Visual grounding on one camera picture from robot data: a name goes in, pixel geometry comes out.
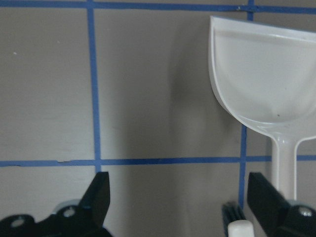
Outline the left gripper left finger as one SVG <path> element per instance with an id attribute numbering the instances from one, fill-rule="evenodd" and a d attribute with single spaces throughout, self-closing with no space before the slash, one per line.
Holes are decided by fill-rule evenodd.
<path id="1" fill-rule="evenodd" d="M 49 236 L 109 237 L 103 227 L 109 206 L 109 173 L 98 172 L 81 199 L 64 201 L 53 209 L 53 233 Z"/>

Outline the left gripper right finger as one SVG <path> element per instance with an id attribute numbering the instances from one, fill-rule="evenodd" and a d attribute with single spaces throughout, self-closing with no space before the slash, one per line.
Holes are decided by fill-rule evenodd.
<path id="1" fill-rule="evenodd" d="M 314 237 L 316 210 L 285 199 L 260 172 L 250 172 L 247 203 L 268 237 Z"/>

